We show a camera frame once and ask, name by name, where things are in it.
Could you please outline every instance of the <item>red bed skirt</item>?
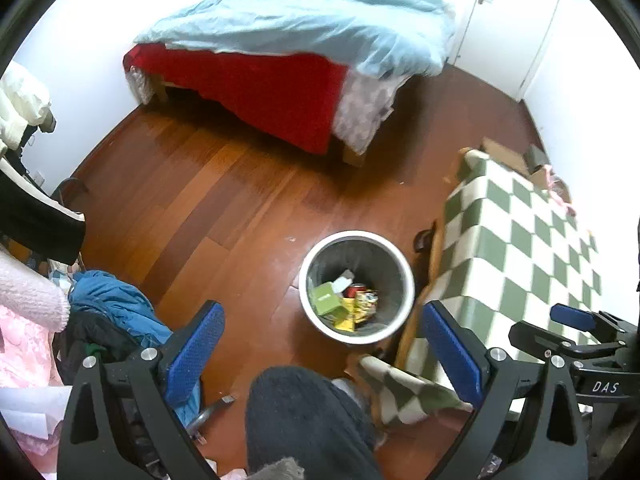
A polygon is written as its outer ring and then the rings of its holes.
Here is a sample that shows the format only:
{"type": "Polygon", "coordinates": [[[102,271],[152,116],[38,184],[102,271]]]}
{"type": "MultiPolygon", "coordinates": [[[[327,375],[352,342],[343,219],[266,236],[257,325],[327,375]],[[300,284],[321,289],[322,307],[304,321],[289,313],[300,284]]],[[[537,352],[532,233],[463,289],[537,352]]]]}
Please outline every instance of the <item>red bed skirt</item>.
{"type": "Polygon", "coordinates": [[[139,44],[124,57],[220,102],[239,118],[310,153],[326,153],[347,68],[316,54],[250,56],[139,44]]]}

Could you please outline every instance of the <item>wooden bed leg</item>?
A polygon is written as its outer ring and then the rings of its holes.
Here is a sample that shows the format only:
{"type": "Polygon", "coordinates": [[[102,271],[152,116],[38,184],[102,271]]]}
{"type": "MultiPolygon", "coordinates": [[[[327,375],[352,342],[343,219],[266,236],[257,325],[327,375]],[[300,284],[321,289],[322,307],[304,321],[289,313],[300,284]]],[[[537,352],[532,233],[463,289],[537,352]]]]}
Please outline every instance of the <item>wooden bed leg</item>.
{"type": "Polygon", "coordinates": [[[154,92],[158,96],[158,100],[163,104],[167,103],[169,101],[169,96],[166,94],[164,84],[162,84],[162,76],[158,74],[151,74],[149,79],[151,80],[151,86],[154,89],[154,92]]]}
{"type": "Polygon", "coordinates": [[[363,167],[366,157],[367,152],[364,152],[362,155],[358,155],[346,144],[342,149],[342,161],[349,164],[350,166],[354,166],[355,168],[363,167]]]}

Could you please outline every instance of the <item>white door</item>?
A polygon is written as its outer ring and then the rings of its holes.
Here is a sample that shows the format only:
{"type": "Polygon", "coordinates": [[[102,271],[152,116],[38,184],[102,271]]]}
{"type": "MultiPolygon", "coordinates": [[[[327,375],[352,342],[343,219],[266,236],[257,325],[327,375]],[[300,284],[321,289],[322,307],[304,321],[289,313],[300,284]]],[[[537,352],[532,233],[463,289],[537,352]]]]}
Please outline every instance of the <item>white door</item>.
{"type": "Polygon", "coordinates": [[[558,0],[476,0],[454,65],[518,99],[558,0]]]}

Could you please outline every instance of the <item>cardboard box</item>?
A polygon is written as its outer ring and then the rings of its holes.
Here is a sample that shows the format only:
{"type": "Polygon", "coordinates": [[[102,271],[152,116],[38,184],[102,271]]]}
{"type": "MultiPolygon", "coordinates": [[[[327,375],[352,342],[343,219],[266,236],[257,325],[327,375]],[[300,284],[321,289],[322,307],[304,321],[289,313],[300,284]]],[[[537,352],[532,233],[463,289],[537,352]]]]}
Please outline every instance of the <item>cardboard box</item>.
{"type": "Polygon", "coordinates": [[[503,163],[514,171],[517,171],[524,178],[529,177],[529,171],[527,170],[527,163],[524,161],[524,157],[509,148],[505,148],[503,145],[485,137],[482,140],[480,148],[489,155],[493,160],[503,163]]]}
{"type": "Polygon", "coordinates": [[[533,144],[530,144],[524,153],[524,161],[527,163],[527,169],[530,174],[534,174],[545,164],[551,164],[546,153],[533,144]]]}
{"type": "Polygon", "coordinates": [[[542,189],[548,189],[546,185],[546,171],[545,170],[537,170],[529,175],[528,179],[533,182],[535,186],[538,186],[542,189]]]}

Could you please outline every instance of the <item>gray fur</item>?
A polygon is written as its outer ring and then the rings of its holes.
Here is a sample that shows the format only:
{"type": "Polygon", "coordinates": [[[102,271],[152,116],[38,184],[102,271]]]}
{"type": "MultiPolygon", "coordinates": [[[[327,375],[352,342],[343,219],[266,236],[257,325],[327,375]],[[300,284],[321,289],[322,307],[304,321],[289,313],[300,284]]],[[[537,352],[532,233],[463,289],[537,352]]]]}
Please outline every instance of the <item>gray fur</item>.
{"type": "Polygon", "coordinates": [[[294,459],[283,458],[279,462],[264,466],[247,480],[304,480],[305,470],[294,459]]]}

